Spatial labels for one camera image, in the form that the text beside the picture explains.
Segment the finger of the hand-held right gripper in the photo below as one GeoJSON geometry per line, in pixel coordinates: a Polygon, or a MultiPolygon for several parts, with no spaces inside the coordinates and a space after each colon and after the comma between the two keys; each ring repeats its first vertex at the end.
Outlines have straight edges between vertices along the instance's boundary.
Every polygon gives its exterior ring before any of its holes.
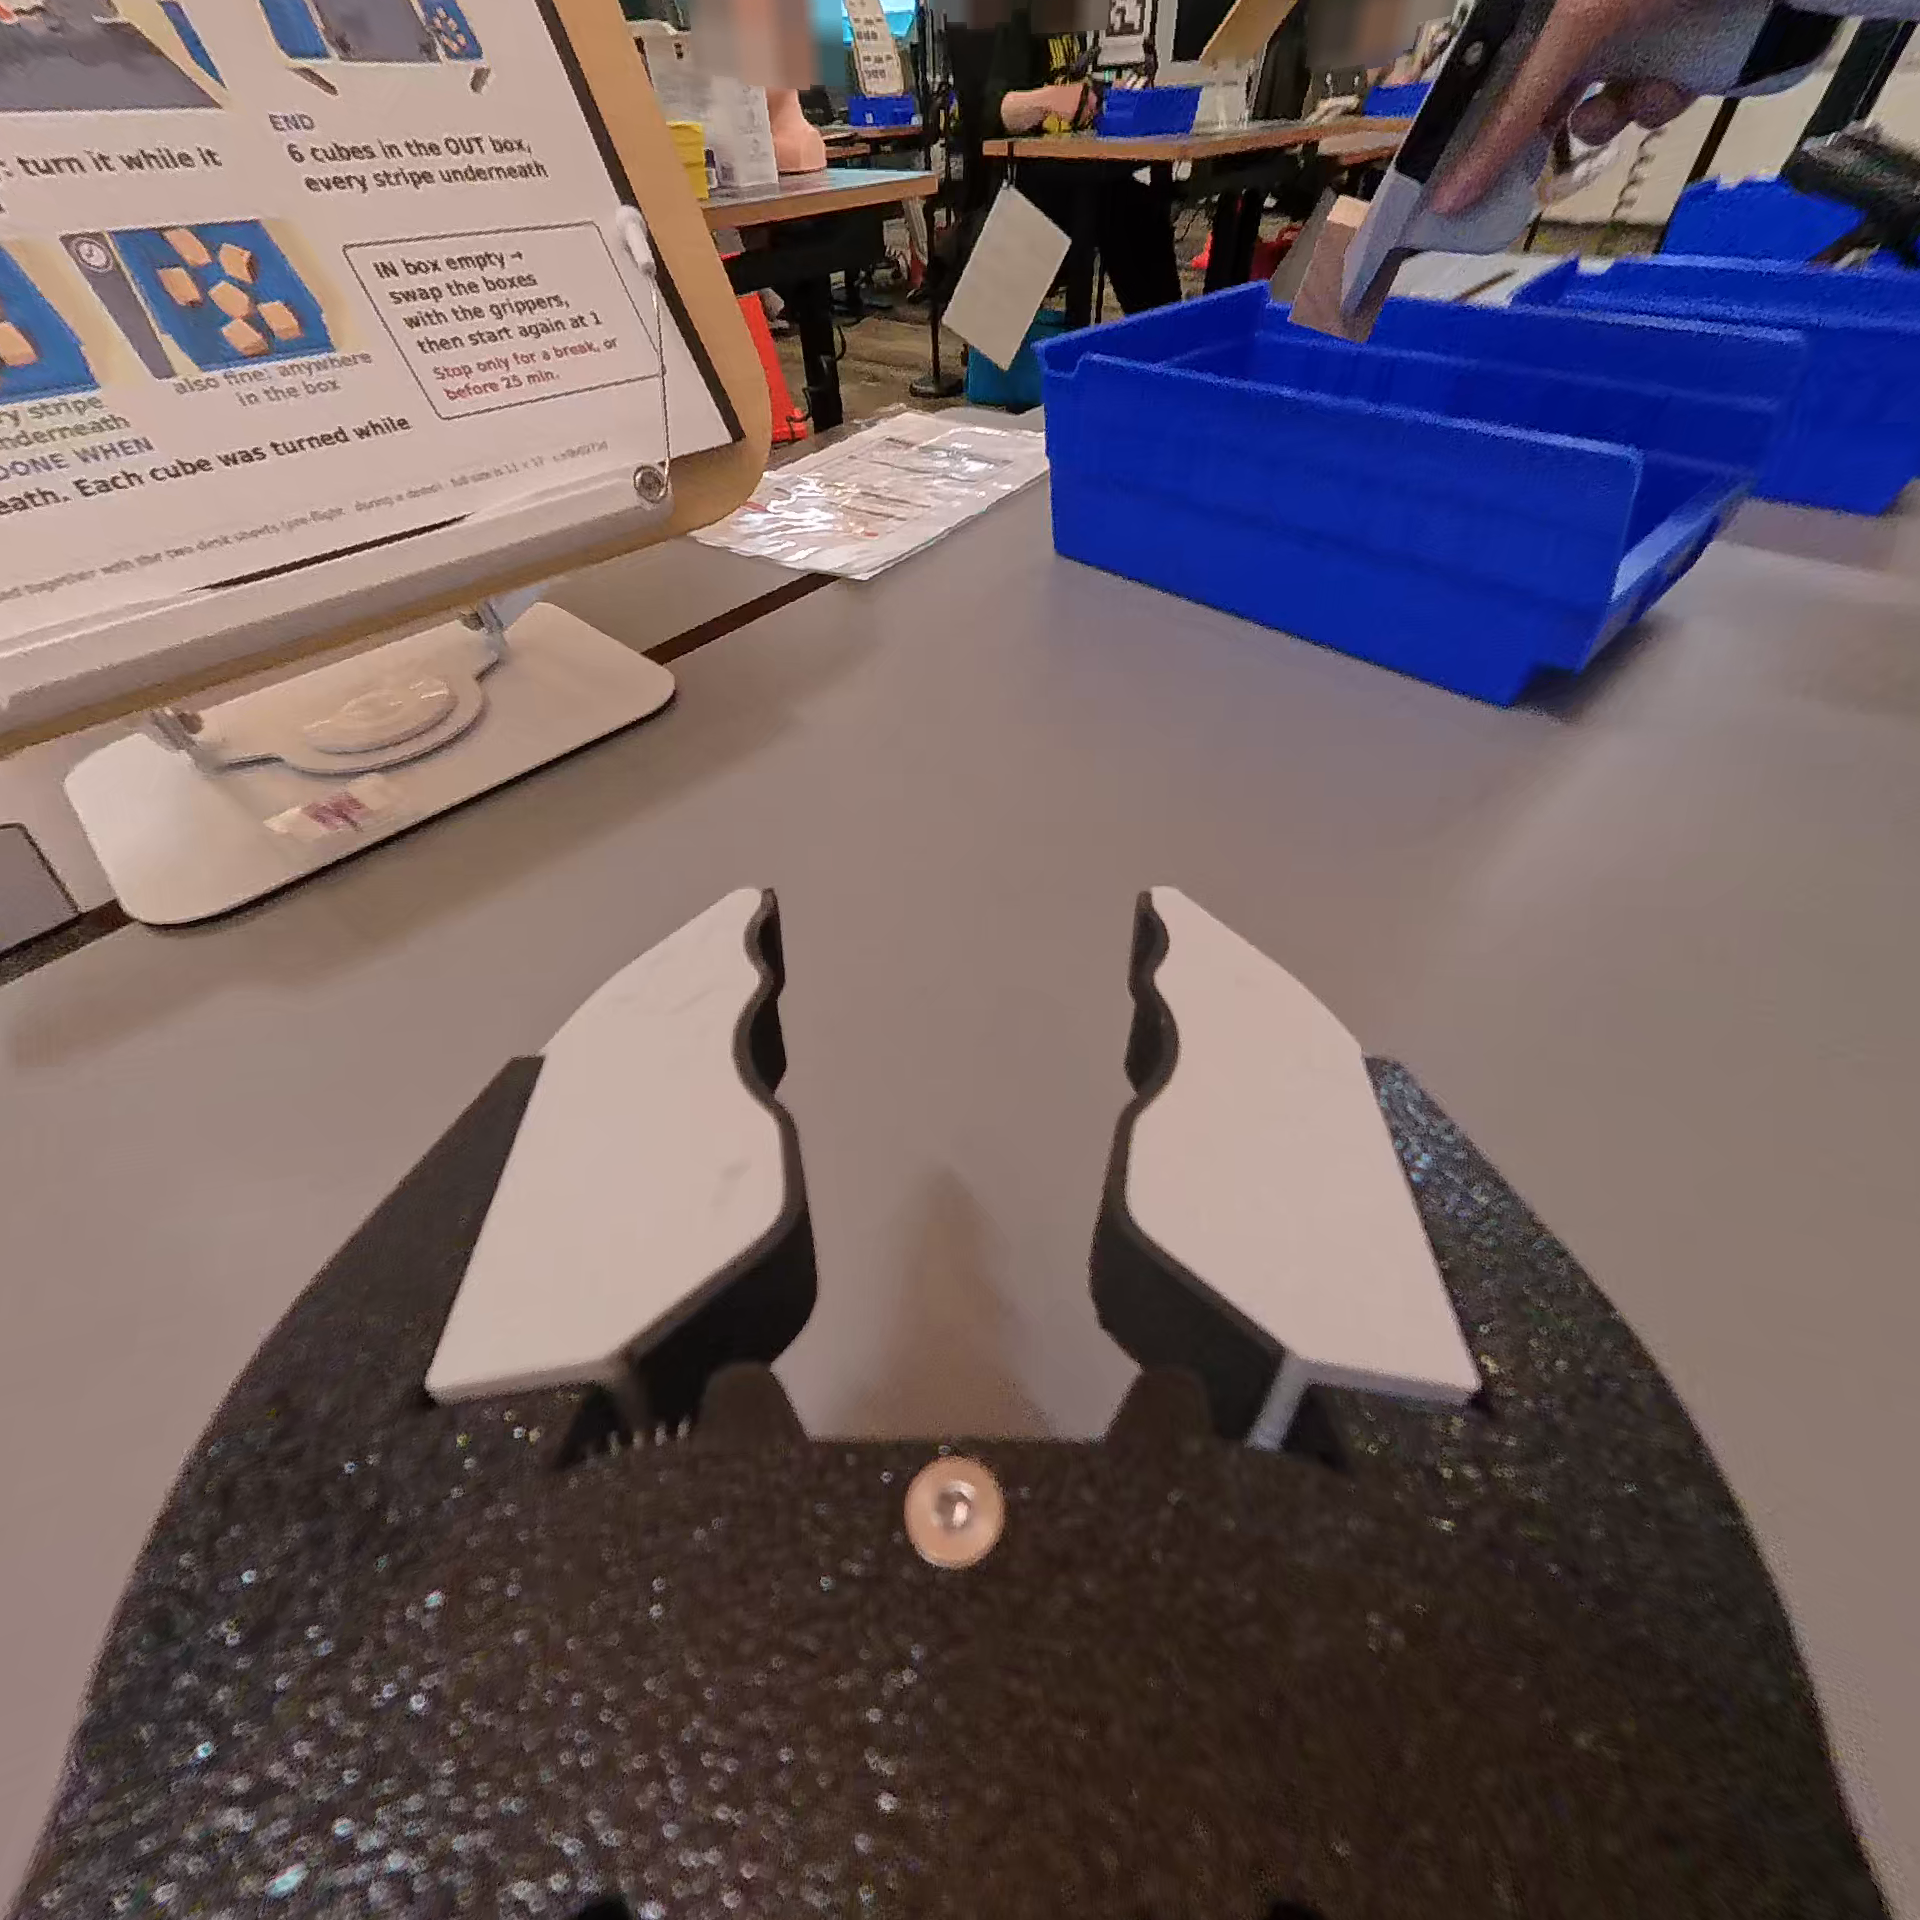
{"type": "Polygon", "coordinates": [[[1505,256],[1543,214],[1546,160],[1511,160],[1473,210],[1443,210],[1443,182],[1417,195],[1404,245],[1411,256],[1505,256]]]}
{"type": "Polygon", "coordinates": [[[1392,274],[1411,256],[1449,245],[1449,214],[1432,214],[1425,198],[1432,198],[1425,180],[1411,180],[1411,173],[1375,180],[1375,195],[1373,195],[1345,256],[1342,256],[1342,327],[1373,327],[1375,304],[1392,292],[1392,274]]]}

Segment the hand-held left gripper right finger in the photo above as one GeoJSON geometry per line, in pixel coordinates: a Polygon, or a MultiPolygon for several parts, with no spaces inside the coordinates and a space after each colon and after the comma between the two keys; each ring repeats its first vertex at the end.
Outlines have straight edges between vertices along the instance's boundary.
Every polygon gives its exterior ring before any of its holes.
{"type": "Polygon", "coordinates": [[[1135,891],[1125,1075],[1095,1311],[1135,1369],[1266,1453],[1308,1393],[1478,1402],[1356,1033],[1182,891],[1135,891]]]}

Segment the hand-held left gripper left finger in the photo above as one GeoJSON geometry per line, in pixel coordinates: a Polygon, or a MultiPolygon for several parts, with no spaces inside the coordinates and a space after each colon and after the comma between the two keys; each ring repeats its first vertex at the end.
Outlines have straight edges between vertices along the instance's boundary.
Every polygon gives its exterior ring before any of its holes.
{"type": "Polygon", "coordinates": [[[728,891],[545,1046],[424,1393],[607,1383],[632,1422],[691,1422],[705,1383],[775,1359],[813,1297],[780,902],[728,891]]]}

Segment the blue-striped wooden cube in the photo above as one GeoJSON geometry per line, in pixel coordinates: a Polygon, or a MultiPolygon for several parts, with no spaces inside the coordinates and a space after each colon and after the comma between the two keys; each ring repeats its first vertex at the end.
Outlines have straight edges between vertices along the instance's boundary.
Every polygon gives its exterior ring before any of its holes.
{"type": "Polygon", "coordinates": [[[1375,331],[1375,318],[1373,318],[1373,327],[1342,327],[1342,256],[1345,256],[1364,210],[1373,210],[1373,198],[1356,198],[1356,195],[1324,195],[1324,198],[1308,210],[1308,223],[1302,223],[1302,236],[1293,236],[1293,256],[1289,256],[1289,284],[1293,284],[1293,292],[1289,292],[1289,318],[1293,318],[1293,327],[1331,331],[1331,339],[1373,339],[1373,331],[1375,331]]]}

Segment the person's right hand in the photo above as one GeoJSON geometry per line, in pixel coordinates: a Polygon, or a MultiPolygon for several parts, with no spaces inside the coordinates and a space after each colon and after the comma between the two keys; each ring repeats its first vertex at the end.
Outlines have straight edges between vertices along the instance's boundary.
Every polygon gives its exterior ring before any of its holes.
{"type": "Polygon", "coordinates": [[[1698,108],[1698,90],[1672,74],[1613,66],[1620,45],[1668,31],[1688,10],[1698,0],[1559,0],[1478,142],[1432,180],[1432,214],[1478,210],[1505,173],[1567,122],[1574,142],[1613,143],[1630,122],[1668,128],[1678,108],[1698,108]]]}

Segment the wooden-top background table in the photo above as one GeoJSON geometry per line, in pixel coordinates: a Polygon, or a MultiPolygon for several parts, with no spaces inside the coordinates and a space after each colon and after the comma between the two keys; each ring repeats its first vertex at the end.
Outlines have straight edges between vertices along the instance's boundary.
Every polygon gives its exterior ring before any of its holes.
{"type": "Polygon", "coordinates": [[[1178,180],[1178,198],[1212,198],[1212,292],[1238,284],[1266,245],[1266,210],[1308,210],[1331,180],[1392,160],[1411,118],[1331,118],[1331,122],[1238,122],[1178,142],[1098,142],[1098,128],[1029,128],[984,142],[998,180],[1029,160],[1157,173],[1178,180]]]}
{"type": "Polygon", "coordinates": [[[941,195],[941,173],[813,173],[705,198],[736,292],[780,292],[802,354],[813,433],[842,429],[828,278],[881,260],[881,223],[941,195]]]}

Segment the black office chair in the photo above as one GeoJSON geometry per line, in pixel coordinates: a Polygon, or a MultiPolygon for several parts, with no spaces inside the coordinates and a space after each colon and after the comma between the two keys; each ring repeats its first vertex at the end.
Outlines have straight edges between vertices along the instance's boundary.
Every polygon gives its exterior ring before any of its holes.
{"type": "Polygon", "coordinates": [[[1820,128],[1778,160],[1778,182],[1852,210],[1852,229],[1834,229],[1813,260],[1898,256],[1920,274],[1920,143],[1871,122],[1820,128]]]}

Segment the grey hanging card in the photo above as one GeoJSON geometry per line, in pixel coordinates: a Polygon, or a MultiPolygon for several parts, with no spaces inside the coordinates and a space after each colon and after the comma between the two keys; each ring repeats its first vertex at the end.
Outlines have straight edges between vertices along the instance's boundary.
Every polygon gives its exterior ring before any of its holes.
{"type": "Polygon", "coordinates": [[[1048,309],[1056,278],[1066,260],[1066,223],[1056,223],[1012,180],[998,182],[956,292],[943,327],[984,366],[1012,373],[1029,318],[1048,309]]]}

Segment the small clear label packet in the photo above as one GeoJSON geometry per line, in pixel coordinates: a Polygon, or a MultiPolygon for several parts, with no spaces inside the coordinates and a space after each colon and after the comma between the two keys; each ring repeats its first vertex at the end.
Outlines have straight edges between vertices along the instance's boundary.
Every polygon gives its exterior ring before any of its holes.
{"type": "Polygon", "coordinates": [[[285,845],[336,845],[336,837],[369,837],[385,809],[394,809],[394,783],[364,774],[347,787],[268,809],[263,831],[285,845]]]}

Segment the instruction board on stand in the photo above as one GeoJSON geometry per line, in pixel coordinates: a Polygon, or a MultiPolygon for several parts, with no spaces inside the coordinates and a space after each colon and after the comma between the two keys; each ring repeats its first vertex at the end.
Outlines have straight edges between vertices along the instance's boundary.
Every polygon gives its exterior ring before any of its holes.
{"type": "MultiPolygon", "coordinates": [[[[685,180],[654,66],[620,122],[646,160],[685,180]]],[[[632,466],[614,495],[536,495],[524,526],[472,521],[467,539],[385,539],[118,618],[110,641],[150,641],[140,660],[96,647],[82,675],[0,699],[7,752],[134,722],[66,774],[134,918],[221,918],[677,706],[655,660],[547,607],[547,584],[698,536],[769,470],[769,377],[698,195],[691,214],[654,210],[654,229],[741,421],[736,449],[632,466]],[[369,837],[285,845],[263,831],[364,774],[394,783],[369,837]]]]}

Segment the laminated instruction sheet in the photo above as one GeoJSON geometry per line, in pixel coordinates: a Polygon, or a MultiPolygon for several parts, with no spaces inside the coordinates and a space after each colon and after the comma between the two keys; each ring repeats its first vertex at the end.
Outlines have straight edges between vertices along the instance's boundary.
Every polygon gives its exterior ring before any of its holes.
{"type": "Polygon", "coordinates": [[[775,466],[705,547],[780,574],[873,584],[1048,476],[1048,429],[993,412],[892,412],[775,466]]]}

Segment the printed instruction poster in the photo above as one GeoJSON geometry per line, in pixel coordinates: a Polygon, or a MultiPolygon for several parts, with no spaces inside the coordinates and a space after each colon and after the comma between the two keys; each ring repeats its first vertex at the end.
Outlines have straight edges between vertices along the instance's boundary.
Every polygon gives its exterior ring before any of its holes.
{"type": "Polygon", "coordinates": [[[118,618],[736,449],[620,10],[7,10],[7,706],[118,618]]]}

